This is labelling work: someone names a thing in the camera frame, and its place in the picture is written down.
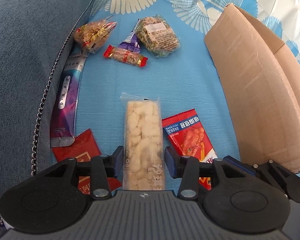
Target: denim fabric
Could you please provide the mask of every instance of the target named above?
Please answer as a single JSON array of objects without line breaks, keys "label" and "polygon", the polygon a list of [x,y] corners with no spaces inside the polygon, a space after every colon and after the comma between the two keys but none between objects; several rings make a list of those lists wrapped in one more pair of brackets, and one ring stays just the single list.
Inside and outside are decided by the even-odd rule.
[{"label": "denim fabric", "polygon": [[[31,176],[32,140],[42,94],[59,50],[89,2],[0,0],[0,196]],[[91,7],[79,26],[88,20]],[[63,52],[45,102],[37,156],[39,171],[51,165],[50,117],[72,44],[73,40]]]}]

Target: white label sticker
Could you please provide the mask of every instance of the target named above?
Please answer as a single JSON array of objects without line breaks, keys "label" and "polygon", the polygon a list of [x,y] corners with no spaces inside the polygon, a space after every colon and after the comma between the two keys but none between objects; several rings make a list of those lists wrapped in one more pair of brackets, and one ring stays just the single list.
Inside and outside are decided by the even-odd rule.
[{"label": "white label sticker", "polygon": [[156,23],[156,24],[149,24],[146,26],[146,30],[149,33],[157,32],[157,31],[162,31],[166,30],[167,28],[164,26],[163,23]]}]

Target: chain strap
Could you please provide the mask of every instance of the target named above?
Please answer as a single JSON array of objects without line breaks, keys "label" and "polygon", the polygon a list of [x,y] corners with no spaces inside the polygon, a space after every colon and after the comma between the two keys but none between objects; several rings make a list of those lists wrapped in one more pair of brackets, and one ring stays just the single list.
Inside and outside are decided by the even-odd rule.
[{"label": "chain strap", "polygon": [[[72,36],[72,33],[74,32],[74,30],[77,28],[77,25],[79,23],[79,21],[81,20],[81,18],[83,17],[83,15],[86,13],[86,11],[89,9],[90,5],[92,4],[94,0],[91,0],[90,3],[88,4],[87,8],[84,10],[84,12],[80,15],[79,19],[77,20],[77,22],[74,24],[73,28],[71,29],[70,33],[68,34],[65,42],[62,45],[61,50],[59,51],[59,54],[56,58],[56,61],[51,69],[51,73],[50,76],[48,78],[48,83],[46,85],[46,88],[44,90],[44,93],[42,95],[42,99],[41,99],[41,103],[40,106],[38,108],[38,113],[37,113],[37,120],[36,120],[36,125],[35,125],[35,129],[34,129],[34,136],[33,136],[33,142],[32,142],[32,154],[31,154],[31,176],[33,177],[34,175],[36,175],[37,173],[37,153],[38,153],[38,139],[39,139],[39,131],[40,131],[40,124],[41,124],[41,117],[42,117],[42,111],[43,111],[43,107],[44,107],[44,103],[47,99],[47,95],[49,92],[49,88],[51,85],[51,81],[52,81],[52,77],[54,74],[54,71],[56,70],[56,67],[58,65],[58,62],[61,58],[62,52],[65,49],[69,39]],[[0,226],[3,226],[3,219],[0,217]]]}]

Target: metal screw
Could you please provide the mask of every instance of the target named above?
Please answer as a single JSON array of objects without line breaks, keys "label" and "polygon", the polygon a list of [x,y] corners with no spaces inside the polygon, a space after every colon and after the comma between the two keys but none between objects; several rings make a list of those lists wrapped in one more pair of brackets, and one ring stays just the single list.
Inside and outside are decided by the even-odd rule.
[{"label": "metal screw", "polygon": [[186,198],[191,198],[194,197],[196,194],[196,192],[192,189],[184,189],[183,191],[181,191],[181,196],[186,197]]},{"label": "metal screw", "polygon": [[109,191],[107,191],[106,189],[104,188],[97,188],[93,191],[93,194],[96,196],[96,197],[105,197],[109,194]]}]

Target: snack package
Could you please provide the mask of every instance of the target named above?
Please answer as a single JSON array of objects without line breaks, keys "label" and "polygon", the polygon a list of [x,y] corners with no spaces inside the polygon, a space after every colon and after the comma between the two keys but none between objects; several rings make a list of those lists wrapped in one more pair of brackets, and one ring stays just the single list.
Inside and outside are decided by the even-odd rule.
[{"label": "snack package", "polygon": [[134,31],[154,57],[166,57],[180,47],[174,31],[159,15],[141,19]]},{"label": "snack package", "polygon": [[106,58],[112,57],[123,63],[135,65],[138,67],[144,67],[148,60],[147,57],[144,57],[141,54],[138,54],[136,52],[131,52],[126,49],[113,47],[111,45],[108,46],[103,56]]},{"label": "snack package", "polygon": [[140,40],[133,30],[130,32],[129,36],[119,44],[118,48],[140,53]]},{"label": "snack package", "polygon": [[123,189],[164,190],[162,127],[158,101],[122,93],[126,102]]},{"label": "snack package", "polygon": [[106,42],[117,25],[117,22],[107,22],[107,19],[87,23],[74,32],[74,40],[82,46],[83,55],[95,53]]},{"label": "snack package", "polygon": [[[58,162],[70,157],[77,158],[78,162],[88,162],[92,157],[101,154],[90,129],[76,137],[71,146],[52,148],[52,151]],[[111,190],[122,186],[115,178],[108,178],[108,182]],[[79,177],[78,189],[84,194],[90,194],[90,177]]]},{"label": "snack package", "polygon": [[78,91],[86,57],[70,55],[63,68],[50,124],[50,147],[64,147],[74,142]]},{"label": "snack package", "polygon": [[[163,119],[162,127],[179,155],[193,156],[205,163],[212,163],[217,158],[194,109]],[[200,178],[199,182],[211,189],[210,178]]]}]

